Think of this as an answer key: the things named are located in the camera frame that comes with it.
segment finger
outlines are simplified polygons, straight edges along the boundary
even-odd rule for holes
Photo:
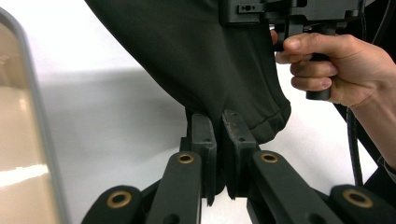
[[[312,58],[312,54],[290,54],[286,51],[277,52],[275,59],[277,63],[298,63],[303,61],[309,61]]]
[[[352,35],[293,35],[284,41],[283,48],[290,54],[322,53],[334,58],[343,58],[353,53],[359,39]]]
[[[272,39],[273,45],[274,45],[277,42],[277,33],[275,30],[270,30],[270,33],[271,33],[271,39]]]
[[[290,72],[297,77],[333,77],[338,68],[331,62],[299,62],[292,63]]]
[[[291,85],[300,91],[324,91],[332,85],[329,77],[293,77]]]

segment black cable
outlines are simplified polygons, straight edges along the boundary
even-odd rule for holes
[[[375,34],[372,44],[378,46],[381,43],[381,40],[384,37],[385,32],[387,31],[387,28],[389,26],[390,20],[392,19],[395,8],[396,8],[396,1],[388,0],[387,9],[385,10],[384,17],[382,18],[381,24],[378,27],[378,30]]]
[[[353,176],[355,178],[355,185],[358,187],[362,187],[363,175],[361,172],[361,160],[359,156],[356,118],[349,107],[346,109],[346,126],[347,126],[347,137],[349,143],[350,160],[352,163],[352,171],[353,171]]]

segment black cloth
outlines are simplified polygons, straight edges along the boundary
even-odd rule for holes
[[[86,0],[122,46],[191,112],[238,112],[261,144],[290,116],[276,73],[269,26],[219,24],[218,0]]]

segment black mechanism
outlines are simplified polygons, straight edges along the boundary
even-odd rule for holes
[[[220,18],[223,25],[257,24],[267,20],[278,33],[276,51],[283,50],[283,41],[303,32],[335,35],[337,29],[345,28],[348,21],[362,16],[364,2],[361,0],[220,0]],[[315,55],[313,61],[328,60]],[[310,100],[328,100],[330,89],[308,91]]]
[[[214,191],[209,187],[215,185],[214,178],[209,176],[216,173],[216,168],[210,165],[216,158],[216,152],[210,152],[215,150],[216,140],[210,138],[209,118],[201,114],[194,116],[198,120],[192,124],[195,130],[192,137],[182,138],[180,151],[169,159],[159,182],[143,191],[127,186],[107,190],[82,223],[200,223],[201,199],[206,196],[214,200]],[[222,155],[231,164],[224,167],[226,186],[232,198],[247,198],[252,223],[394,223],[396,220],[396,209],[366,189],[337,186],[330,196],[311,189],[281,155],[257,147],[236,112],[224,111],[223,126],[223,141],[229,143],[227,153]],[[193,149],[197,142],[208,143],[205,147],[208,150]]]

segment hand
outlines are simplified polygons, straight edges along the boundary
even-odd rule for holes
[[[271,31],[276,42],[275,31]],[[284,41],[277,63],[291,63],[291,85],[302,91],[331,88],[330,102],[359,105],[371,95],[396,87],[396,65],[379,47],[352,35],[300,34]],[[329,56],[327,62],[311,62],[313,53]]]

